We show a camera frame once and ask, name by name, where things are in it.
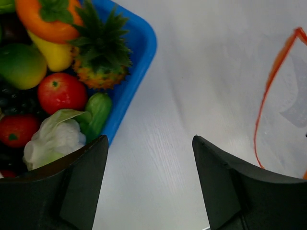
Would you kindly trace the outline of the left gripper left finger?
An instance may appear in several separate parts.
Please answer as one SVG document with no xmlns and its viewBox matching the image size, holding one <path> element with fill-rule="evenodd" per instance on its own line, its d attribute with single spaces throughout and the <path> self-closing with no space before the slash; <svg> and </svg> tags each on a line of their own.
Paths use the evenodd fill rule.
<svg viewBox="0 0 307 230">
<path fill-rule="evenodd" d="M 2 230 L 90 230 L 109 142 L 99 136 L 81 149 L 0 181 Z"/>
</svg>

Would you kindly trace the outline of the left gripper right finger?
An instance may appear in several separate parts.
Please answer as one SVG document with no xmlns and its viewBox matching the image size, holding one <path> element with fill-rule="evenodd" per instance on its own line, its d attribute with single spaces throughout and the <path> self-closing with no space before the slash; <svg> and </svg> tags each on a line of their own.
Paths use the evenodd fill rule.
<svg viewBox="0 0 307 230">
<path fill-rule="evenodd" d="M 261 169 L 200 136 L 192 147 L 212 230 L 306 229 L 306 180 Z"/>
</svg>

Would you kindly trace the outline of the clear zip top bag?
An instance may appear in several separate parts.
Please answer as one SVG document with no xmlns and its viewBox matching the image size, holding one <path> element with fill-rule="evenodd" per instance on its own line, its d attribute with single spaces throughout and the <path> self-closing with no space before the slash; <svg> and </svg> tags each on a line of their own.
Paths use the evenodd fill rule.
<svg viewBox="0 0 307 230">
<path fill-rule="evenodd" d="M 258 165 L 307 177 L 307 34 L 297 27 L 274 51 L 253 135 Z"/>
</svg>

